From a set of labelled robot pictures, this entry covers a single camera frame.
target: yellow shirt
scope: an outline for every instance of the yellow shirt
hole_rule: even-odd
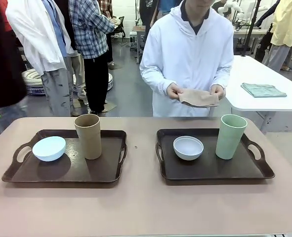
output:
[[[281,0],[274,12],[271,43],[292,46],[292,0]]]

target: hand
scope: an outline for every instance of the hand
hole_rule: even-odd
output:
[[[255,23],[255,25],[254,25],[254,26],[256,26],[256,27],[258,27],[258,28],[259,28],[259,27],[261,26],[261,23],[262,23],[262,22],[259,22],[259,21],[257,21],[257,22]]]
[[[112,19],[110,19],[110,20],[111,20],[111,22],[112,22],[114,25],[118,24],[118,20],[117,20],[117,18],[112,18]]]
[[[182,94],[182,93],[183,93],[182,88],[174,83],[171,83],[167,87],[167,95],[171,100],[178,100],[179,99],[178,94]]]
[[[210,94],[217,94],[219,100],[221,100],[225,96],[225,90],[221,85],[213,85],[210,89]]]

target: man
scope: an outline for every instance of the man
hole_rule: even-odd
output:
[[[91,113],[108,112],[104,103],[108,88],[106,34],[114,25],[100,14],[97,0],[69,0],[76,48],[84,58],[86,95]]]
[[[113,18],[113,7],[112,0],[98,0],[101,13],[106,16],[110,21]],[[115,70],[121,68],[119,65],[115,64],[113,61],[113,48],[112,48],[112,33],[106,35],[106,42],[108,46],[107,50],[107,63],[110,70]]]
[[[277,0],[275,4],[272,5],[272,7],[270,7],[269,10],[267,10],[261,17],[260,19],[255,23],[255,26],[256,27],[260,27],[262,22],[267,18],[269,17],[270,15],[272,15],[278,4],[280,3],[280,0]],[[264,35],[264,37],[261,39],[261,42],[255,52],[255,56],[254,56],[254,59],[257,60],[258,62],[262,63],[263,61],[263,58],[264,58],[264,55],[265,55],[265,50],[268,48],[268,47],[271,47],[271,39],[272,39],[272,36],[273,36],[273,33],[271,32],[271,29],[272,29],[272,24],[269,28],[269,30],[267,31],[267,33]],[[291,63],[291,60],[292,60],[292,47],[290,48],[289,50],[289,53],[283,63],[283,66],[281,67],[281,70],[282,71],[290,71],[290,63]]]
[[[209,109],[181,104],[183,88],[221,99],[233,62],[233,28],[210,8],[213,0],[184,0],[151,28],[141,76],[153,90],[155,117],[207,116]]]
[[[278,72],[292,47],[292,0],[280,1],[272,25],[272,47],[265,65]]]
[[[7,1],[0,0],[0,134],[13,121],[26,116],[25,106],[20,102],[27,94],[20,67],[24,63],[15,48],[15,35],[10,33],[6,7]]]
[[[70,56],[75,52],[53,0],[9,0],[6,16],[38,74],[56,117],[79,116],[73,106]]]
[[[227,0],[220,0],[220,1],[217,1],[213,4],[213,6],[211,6],[217,13],[218,13],[218,9],[220,7],[223,7],[225,6]],[[224,12],[224,17],[226,17],[228,20],[230,20],[231,18],[231,8],[229,7],[228,8],[228,11]]]
[[[140,18],[146,26],[146,36],[153,24],[169,14],[171,8],[179,6],[182,0],[140,0]]]
[[[73,48],[73,50],[76,51],[75,35],[74,35],[72,24],[70,21],[68,1],[67,0],[54,0],[54,1],[59,7],[63,17],[65,18],[65,27],[71,40],[71,47]],[[84,90],[84,87],[85,87],[84,62],[83,62],[83,58],[81,54],[76,52],[75,55],[71,57],[71,63],[72,63],[73,71],[76,75],[76,88],[77,88],[78,100],[83,101],[85,105],[88,105],[86,92]]]

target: tray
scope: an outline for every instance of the tray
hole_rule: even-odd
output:
[[[161,175],[166,180],[173,181],[169,182],[172,185],[180,181],[263,180],[275,176],[265,161],[263,149],[257,143],[250,141],[245,134],[231,160],[217,157],[215,150],[218,133],[219,129],[215,128],[159,130],[156,152]],[[193,161],[180,159],[173,149],[173,142],[179,136],[198,138],[204,145],[201,156]],[[253,152],[248,149],[249,145],[254,145],[260,151],[260,159],[255,159]]]
[[[66,151],[58,160],[44,162],[27,153],[23,162],[17,156],[24,147],[33,145],[45,137],[60,136],[66,140]],[[121,176],[127,154],[124,131],[101,130],[102,155],[98,159],[85,159],[75,130],[41,130],[33,139],[20,146],[13,155],[13,162],[2,176],[5,182],[45,183],[97,183],[109,184]]]

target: white bowl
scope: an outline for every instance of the white bowl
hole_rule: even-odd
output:
[[[173,148],[181,159],[194,160],[203,153],[204,145],[195,137],[182,136],[175,139]]]
[[[33,154],[42,161],[59,159],[66,150],[66,140],[62,137],[46,137],[33,146]]]

